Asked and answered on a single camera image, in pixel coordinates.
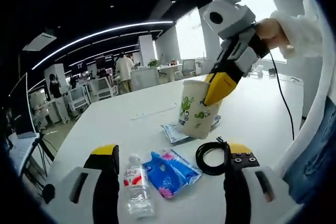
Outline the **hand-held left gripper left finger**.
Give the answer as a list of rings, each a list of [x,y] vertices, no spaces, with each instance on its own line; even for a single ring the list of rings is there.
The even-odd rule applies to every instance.
[[[92,151],[83,167],[49,185],[49,215],[55,223],[118,223],[119,146]]]

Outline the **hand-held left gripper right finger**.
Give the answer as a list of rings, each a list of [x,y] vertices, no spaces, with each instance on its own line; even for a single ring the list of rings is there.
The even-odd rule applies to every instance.
[[[250,149],[225,143],[226,223],[280,223],[288,210],[288,185]]]

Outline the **person's right hand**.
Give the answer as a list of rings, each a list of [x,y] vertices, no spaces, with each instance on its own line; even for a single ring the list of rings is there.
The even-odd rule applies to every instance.
[[[256,34],[269,49],[293,50],[292,30],[287,22],[276,18],[266,18],[256,25]]]

